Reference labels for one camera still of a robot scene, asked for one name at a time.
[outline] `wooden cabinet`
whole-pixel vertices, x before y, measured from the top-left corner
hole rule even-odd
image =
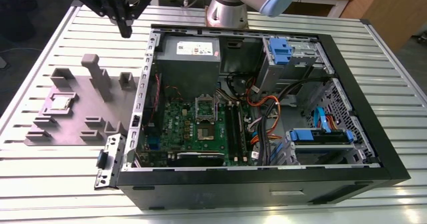
[[[352,0],[341,18],[368,19],[392,51],[427,21],[427,0]]]

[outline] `ram slot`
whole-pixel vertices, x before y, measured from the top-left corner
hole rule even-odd
[[[228,144],[228,159],[233,161],[237,156],[237,146],[235,138],[235,127],[233,127],[233,115],[232,107],[227,106],[225,108],[225,129],[227,129],[227,144]]]
[[[237,107],[237,113],[239,113],[239,133],[240,133],[240,135],[239,135],[239,139],[240,139],[239,150],[241,152],[243,161],[245,162],[248,160],[248,158],[245,157],[248,154],[248,150],[247,150],[245,126],[244,126],[244,120],[243,120],[241,105],[239,105],[239,107]]]
[[[232,107],[232,123],[233,123],[233,143],[236,146],[236,155],[237,159],[243,161],[243,145],[241,143],[241,132],[243,132],[243,124],[240,122],[240,112],[239,112],[240,106]]]

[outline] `table leg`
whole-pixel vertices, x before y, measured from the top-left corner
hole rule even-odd
[[[331,11],[328,12],[327,17],[328,18],[339,18],[341,16],[341,13],[345,9],[348,0],[336,0],[336,4],[332,7]]]

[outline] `green motherboard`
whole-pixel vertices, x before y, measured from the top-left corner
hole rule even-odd
[[[237,113],[236,106],[224,103],[212,105],[212,102],[200,101],[196,109],[195,102],[179,100],[167,102],[161,134],[145,137],[144,151],[139,153],[141,165],[167,167],[168,160],[173,159],[176,154],[192,152],[220,153],[221,166],[247,166],[249,163],[245,132],[237,133],[237,130],[244,130],[241,117],[247,113],[240,112]]]

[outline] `motherboard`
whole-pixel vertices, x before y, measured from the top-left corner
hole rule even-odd
[[[245,106],[220,103],[220,100],[208,96],[196,98],[193,102],[167,102],[161,134],[145,136],[143,151],[139,153],[140,165],[249,165],[247,123],[243,121],[247,116]]]

